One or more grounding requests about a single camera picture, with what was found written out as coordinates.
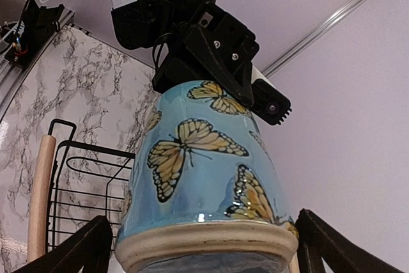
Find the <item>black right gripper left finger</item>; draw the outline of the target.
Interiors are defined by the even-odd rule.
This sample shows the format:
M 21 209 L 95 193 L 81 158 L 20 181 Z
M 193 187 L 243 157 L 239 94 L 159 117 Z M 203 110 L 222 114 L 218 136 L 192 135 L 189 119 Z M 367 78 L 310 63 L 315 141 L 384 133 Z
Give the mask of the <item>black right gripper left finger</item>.
M 16 270 L 17 273 L 101 272 L 109 268 L 112 229 L 98 215 L 51 252 Z

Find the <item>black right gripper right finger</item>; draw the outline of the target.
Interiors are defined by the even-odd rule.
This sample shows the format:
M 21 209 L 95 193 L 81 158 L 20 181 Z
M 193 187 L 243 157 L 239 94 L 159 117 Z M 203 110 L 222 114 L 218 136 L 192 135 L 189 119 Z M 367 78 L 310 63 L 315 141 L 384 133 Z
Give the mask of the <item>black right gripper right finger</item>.
M 356 246 L 312 210 L 303 209 L 295 226 L 300 235 L 296 272 L 384 272 L 400 270 Z

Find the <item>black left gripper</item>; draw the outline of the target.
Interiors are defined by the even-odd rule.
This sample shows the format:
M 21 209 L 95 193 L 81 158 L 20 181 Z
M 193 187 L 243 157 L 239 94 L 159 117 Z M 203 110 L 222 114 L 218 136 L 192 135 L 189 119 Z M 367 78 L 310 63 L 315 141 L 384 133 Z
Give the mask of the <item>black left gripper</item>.
M 188 81 L 215 81 L 242 105 L 253 105 L 252 59 L 258 51 L 246 25 L 216 4 L 203 3 L 170 39 L 153 88 L 163 93 Z

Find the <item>black wire dish rack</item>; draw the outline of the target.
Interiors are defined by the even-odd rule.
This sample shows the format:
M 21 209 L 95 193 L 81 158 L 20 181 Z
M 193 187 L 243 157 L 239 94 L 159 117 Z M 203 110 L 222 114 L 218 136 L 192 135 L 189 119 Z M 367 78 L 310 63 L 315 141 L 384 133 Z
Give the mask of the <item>black wire dish rack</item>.
M 94 217 L 115 237 L 135 154 L 74 140 L 76 124 L 53 119 L 42 136 L 29 203 L 27 260 L 55 249 Z

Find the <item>blue handled mug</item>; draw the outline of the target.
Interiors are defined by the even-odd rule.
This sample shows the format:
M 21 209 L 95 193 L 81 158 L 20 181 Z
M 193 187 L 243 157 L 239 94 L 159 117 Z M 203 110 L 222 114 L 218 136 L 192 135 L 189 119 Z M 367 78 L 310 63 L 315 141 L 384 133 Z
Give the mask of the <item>blue handled mug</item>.
M 130 175 L 125 272 L 282 272 L 298 231 L 250 111 L 213 81 L 167 90 Z

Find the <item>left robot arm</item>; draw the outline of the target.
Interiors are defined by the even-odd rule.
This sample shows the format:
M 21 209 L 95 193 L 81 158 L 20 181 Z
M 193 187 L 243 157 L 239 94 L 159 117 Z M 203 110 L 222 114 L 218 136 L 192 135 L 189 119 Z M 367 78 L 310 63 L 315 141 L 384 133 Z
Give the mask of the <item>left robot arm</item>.
M 252 59 L 259 45 L 215 0 L 112 0 L 111 18 L 122 47 L 151 50 L 157 92 L 209 80 L 253 105 Z

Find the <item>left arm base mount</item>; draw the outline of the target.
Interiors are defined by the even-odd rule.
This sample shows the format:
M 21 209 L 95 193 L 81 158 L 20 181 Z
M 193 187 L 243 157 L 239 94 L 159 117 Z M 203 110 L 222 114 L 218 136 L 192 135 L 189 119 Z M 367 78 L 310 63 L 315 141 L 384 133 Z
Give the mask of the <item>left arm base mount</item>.
M 61 29 L 59 18 L 64 9 L 62 4 L 46 8 L 27 0 L 5 59 L 21 70 L 28 69 L 49 38 Z

